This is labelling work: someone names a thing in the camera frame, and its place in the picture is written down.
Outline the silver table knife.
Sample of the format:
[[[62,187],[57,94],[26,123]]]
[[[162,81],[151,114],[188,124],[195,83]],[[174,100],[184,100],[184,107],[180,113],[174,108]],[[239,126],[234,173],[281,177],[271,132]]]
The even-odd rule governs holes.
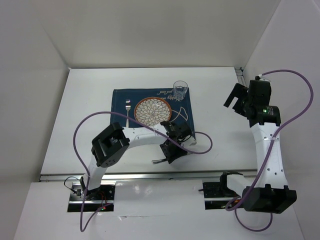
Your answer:
[[[153,165],[156,165],[156,164],[160,164],[160,163],[163,163],[163,162],[167,162],[168,160],[166,158],[164,159],[157,159],[157,160],[152,160],[151,163]]]

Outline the floral ceramic plate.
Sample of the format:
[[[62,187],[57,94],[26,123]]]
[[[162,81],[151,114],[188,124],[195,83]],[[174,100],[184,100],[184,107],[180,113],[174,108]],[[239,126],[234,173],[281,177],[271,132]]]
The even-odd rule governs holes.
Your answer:
[[[160,97],[144,98],[134,108],[135,120],[149,127],[161,122],[167,122],[171,116],[171,106]]]

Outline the clear drinking glass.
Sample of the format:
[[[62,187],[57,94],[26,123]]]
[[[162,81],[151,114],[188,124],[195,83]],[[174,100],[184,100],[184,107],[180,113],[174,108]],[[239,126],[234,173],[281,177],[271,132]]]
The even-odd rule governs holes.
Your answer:
[[[173,96],[177,101],[182,101],[188,91],[188,84],[185,81],[178,80],[173,84]]]

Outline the silver fork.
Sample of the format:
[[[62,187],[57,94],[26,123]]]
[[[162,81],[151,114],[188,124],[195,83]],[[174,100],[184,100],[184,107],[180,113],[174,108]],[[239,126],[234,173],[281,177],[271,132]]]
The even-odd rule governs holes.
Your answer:
[[[126,116],[129,117],[129,113],[131,110],[131,100],[130,99],[125,100],[125,109],[126,109]],[[125,127],[126,128],[130,127],[130,120],[128,118],[126,119]]]

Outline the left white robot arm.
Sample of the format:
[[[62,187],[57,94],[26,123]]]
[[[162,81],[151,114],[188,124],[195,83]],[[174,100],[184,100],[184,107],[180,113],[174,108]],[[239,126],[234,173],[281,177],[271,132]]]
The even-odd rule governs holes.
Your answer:
[[[92,158],[88,173],[81,179],[81,194],[88,200],[97,197],[101,180],[107,168],[119,162],[126,150],[145,145],[159,145],[163,159],[153,160],[153,164],[162,162],[172,163],[186,156],[185,149],[197,143],[187,123],[180,125],[163,121],[147,127],[121,127],[112,123],[92,140]]]

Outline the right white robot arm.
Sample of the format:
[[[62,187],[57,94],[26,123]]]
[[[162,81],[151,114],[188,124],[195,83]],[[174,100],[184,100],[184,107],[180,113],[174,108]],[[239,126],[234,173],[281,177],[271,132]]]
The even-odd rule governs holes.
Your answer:
[[[239,172],[225,171],[218,190],[223,196],[233,192],[240,196],[248,212],[281,214],[297,200],[297,192],[289,188],[285,176],[278,133],[281,115],[277,106],[270,105],[271,93],[268,81],[251,80],[248,87],[236,83],[225,101],[229,107],[236,98],[233,110],[249,121],[258,173],[250,182]]]

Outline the right side aluminium rail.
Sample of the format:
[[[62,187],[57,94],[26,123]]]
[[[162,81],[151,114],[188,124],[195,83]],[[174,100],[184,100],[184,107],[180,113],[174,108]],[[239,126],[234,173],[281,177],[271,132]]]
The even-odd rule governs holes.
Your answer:
[[[235,67],[234,70],[235,70],[238,83],[243,86],[246,86],[247,84],[244,77],[244,69],[242,67]]]

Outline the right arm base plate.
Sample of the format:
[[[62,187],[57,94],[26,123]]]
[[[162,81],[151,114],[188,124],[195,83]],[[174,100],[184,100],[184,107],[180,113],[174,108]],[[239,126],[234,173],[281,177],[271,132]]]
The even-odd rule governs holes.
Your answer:
[[[219,182],[203,182],[202,188],[198,190],[204,196],[206,210],[220,210],[237,194],[229,189],[222,189]]]

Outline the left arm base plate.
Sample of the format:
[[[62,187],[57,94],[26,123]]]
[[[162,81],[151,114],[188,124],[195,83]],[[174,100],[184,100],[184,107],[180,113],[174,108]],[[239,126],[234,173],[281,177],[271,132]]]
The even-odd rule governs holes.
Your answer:
[[[69,190],[68,213],[80,213],[84,200],[83,212],[113,212],[116,184],[112,182],[103,183],[98,190],[84,194],[80,180],[75,176],[67,177],[63,182],[64,187]]]

